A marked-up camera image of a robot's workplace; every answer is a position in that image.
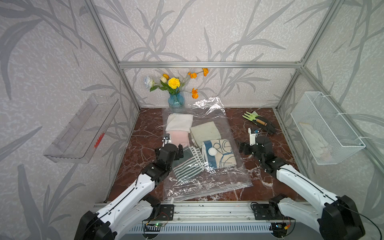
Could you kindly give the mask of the green white striped towel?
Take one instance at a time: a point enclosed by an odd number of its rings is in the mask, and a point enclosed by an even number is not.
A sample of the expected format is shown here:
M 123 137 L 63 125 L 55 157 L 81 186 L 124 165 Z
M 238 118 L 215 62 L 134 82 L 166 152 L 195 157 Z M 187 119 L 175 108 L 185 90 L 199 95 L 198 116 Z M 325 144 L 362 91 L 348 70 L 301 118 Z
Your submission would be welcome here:
M 172 165 L 177 180 L 187 181 L 196 177 L 205 169 L 205 161 L 199 149 L 191 146 L 183 149 L 184 157 L 175 160 Z

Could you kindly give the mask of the pink fluffy towel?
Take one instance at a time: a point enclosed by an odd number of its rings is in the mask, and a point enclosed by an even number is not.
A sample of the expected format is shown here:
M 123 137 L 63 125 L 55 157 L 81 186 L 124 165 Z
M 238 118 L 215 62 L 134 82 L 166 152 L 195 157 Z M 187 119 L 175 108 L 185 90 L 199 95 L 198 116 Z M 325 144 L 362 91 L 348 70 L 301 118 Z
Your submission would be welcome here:
M 167 134 L 170 135 L 171 143 L 176 145 L 182 145 L 183 148 L 190 146 L 189 133 L 186 131 L 169 131 Z

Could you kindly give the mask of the blue white striped towel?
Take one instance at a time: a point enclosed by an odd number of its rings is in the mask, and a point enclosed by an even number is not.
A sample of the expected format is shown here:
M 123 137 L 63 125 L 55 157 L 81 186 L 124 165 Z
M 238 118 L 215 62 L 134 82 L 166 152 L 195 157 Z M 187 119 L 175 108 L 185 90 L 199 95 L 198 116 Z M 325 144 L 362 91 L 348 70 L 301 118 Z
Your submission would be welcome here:
M 214 157 L 210 156 L 208 154 L 209 148 L 217 149 L 218 153 Z M 210 140 L 203 142 L 202 154 L 208 167 L 212 169 L 229 168 L 235 167 L 237 165 L 234 151 L 232 149 L 230 141 L 227 139 Z

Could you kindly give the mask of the clear plastic vacuum bag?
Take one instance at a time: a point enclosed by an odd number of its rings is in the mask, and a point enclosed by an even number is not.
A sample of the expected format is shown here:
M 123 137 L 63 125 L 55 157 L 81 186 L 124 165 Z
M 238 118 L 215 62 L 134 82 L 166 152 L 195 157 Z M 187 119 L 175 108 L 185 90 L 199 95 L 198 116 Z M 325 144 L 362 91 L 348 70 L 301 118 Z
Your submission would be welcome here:
M 184 151 L 165 180 L 164 200 L 197 199 L 253 185 L 218 97 L 163 109 L 163 126 L 169 143 Z

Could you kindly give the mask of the cream towel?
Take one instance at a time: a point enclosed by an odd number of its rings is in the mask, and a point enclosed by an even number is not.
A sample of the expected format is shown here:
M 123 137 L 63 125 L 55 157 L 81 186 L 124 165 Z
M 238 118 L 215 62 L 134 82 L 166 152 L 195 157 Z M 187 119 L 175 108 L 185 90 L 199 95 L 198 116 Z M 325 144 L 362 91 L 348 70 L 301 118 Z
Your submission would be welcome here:
M 192 142 L 200 148 L 205 141 L 219 140 L 221 134 L 214 122 L 207 122 L 190 128 Z

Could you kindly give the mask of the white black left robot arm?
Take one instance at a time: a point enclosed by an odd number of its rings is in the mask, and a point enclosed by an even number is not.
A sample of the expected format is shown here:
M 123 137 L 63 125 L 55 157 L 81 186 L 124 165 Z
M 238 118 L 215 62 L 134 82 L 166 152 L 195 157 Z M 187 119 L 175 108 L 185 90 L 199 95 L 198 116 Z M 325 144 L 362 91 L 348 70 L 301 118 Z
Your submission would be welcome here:
M 174 144 L 163 144 L 155 153 L 156 160 L 123 193 L 96 213 L 88 211 L 81 217 L 76 240 L 119 240 L 138 223 L 157 217 L 161 202 L 150 192 L 168 177 L 173 162 L 184 153 L 182 145 Z

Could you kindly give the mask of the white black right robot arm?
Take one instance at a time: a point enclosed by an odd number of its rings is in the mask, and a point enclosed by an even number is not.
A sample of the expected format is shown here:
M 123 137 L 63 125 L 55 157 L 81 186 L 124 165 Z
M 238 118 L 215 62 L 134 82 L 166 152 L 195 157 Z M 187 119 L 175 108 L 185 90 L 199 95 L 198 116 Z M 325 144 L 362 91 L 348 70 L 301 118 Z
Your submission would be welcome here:
M 317 231 L 324 240 L 359 240 L 365 228 L 355 202 L 337 196 L 315 184 L 287 161 L 275 156 L 268 137 L 255 137 L 255 144 L 237 143 L 240 153 L 252 155 L 265 172 L 289 186 L 308 203 L 302 204 L 284 194 L 269 200 L 266 213 L 273 219 L 290 217 Z

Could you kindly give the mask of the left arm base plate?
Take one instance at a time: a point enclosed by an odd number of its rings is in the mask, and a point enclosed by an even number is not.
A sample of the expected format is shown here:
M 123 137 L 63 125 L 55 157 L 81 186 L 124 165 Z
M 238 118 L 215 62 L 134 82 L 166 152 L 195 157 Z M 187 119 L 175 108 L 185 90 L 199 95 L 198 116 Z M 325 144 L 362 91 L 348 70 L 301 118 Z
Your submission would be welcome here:
M 155 211 L 151 221 L 172 221 L 175 213 L 175 205 L 161 204 Z

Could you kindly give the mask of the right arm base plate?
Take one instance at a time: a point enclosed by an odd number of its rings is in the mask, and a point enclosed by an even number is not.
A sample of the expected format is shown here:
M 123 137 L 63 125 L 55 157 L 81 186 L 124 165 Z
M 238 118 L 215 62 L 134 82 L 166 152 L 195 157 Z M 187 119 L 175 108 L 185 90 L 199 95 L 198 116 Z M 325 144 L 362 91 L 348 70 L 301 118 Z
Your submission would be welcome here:
M 252 202 L 251 210 L 254 213 L 255 220 L 283 220 L 283 215 L 276 204 L 260 204 Z

